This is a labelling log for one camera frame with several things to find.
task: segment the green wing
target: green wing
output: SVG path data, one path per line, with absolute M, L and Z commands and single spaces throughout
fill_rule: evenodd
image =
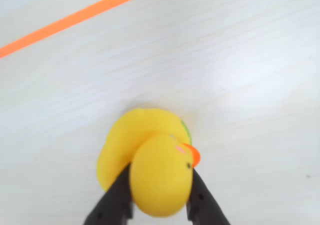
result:
M 186 133 L 188 134 L 188 137 L 189 137 L 189 139 L 190 139 L 190 145 L 192 145 L 192 138 L 191 138 L 191 134 L 190 134 L 190 131 L 189 131 L 187 125 L 186 125 L 186 124 L 184 123 L 184 121 L 182 121 L 182 120 L 181 120 L 181 124 L 183 125 Z

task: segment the orange line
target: orange line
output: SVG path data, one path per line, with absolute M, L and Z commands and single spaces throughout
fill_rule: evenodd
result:
M 0 58 L 34 44 L 130 0 L 101 0 L 0 48 Z

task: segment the white table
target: white table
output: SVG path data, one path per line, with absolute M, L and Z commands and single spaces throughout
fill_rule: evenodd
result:
M 97 1 L 0 0 L 0 47 Z M 0 224 L 81 225 L 135 107 L 185 120 L 232 225 L 320 224 L 320 0 L 132 0 L 0 59 Z

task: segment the yellow rubber duck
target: yellow rubber duck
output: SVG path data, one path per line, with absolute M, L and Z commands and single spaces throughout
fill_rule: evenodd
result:
M 136 205 L 153 217 L 167 217 L 187 202 L 200 154 L 191 146 L 184 122 L 156 108 L 136 108 L 111 128 L 97 162 L 97 177 L 107 191 L 131 163 L 129 185 Z

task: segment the duck beak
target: duck beak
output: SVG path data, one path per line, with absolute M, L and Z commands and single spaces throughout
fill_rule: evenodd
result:
M 195 166 L 198 165 L 198 163 L 200 162 L 201 160 L 201 155 L 200 153 L 198 152 L 198 150 L 194 147 L 194 146 L 191 146 L 190 144 L 187 144 L 187 143 L 184 143 L 184 145 L 190 149 L 191 153 L 192 153 L 192 156 L 193 156 L 193 164 L 192 164 L 192 167 L 194 168 Z

